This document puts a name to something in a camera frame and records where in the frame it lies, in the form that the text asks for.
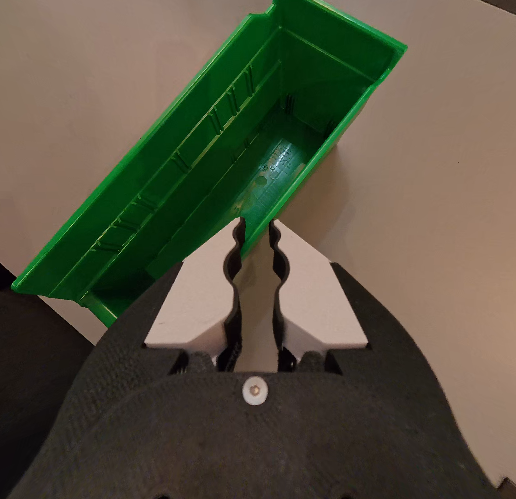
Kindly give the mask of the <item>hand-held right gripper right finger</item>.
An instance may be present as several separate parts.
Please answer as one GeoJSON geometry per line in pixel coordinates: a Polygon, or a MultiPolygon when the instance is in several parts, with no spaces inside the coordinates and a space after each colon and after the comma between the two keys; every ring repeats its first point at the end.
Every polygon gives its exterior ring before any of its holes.
{"type": "Polygon", "coordinates": [[[269,245],[274,291],[273,333],[278,372],[293,372],[308,353],[364,349],[368,339],[335,273],[332,262],[294,231],[273,219],[269,245]]]}

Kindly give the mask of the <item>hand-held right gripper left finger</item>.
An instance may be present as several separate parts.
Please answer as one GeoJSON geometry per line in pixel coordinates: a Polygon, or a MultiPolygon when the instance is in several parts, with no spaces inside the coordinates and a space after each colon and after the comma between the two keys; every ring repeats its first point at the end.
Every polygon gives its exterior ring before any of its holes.
{"type": "Polygon", "coordinates": [[[187,256],[145,338],[145,347],[205,353],[231,372],[242,350],[242,310],[234,283],[242,268],[246,220],[231,220],[187,256]]]}

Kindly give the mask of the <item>green plastic bin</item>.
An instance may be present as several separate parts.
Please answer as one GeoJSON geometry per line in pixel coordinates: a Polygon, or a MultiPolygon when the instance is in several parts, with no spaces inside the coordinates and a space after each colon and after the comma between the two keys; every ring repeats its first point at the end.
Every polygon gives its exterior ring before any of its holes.
{"type": "Polygon", "coordinates": [[[107,328],[235,218],[242,257],[407,51],[323,0],[250,13],[11,285],[107,328]]]}

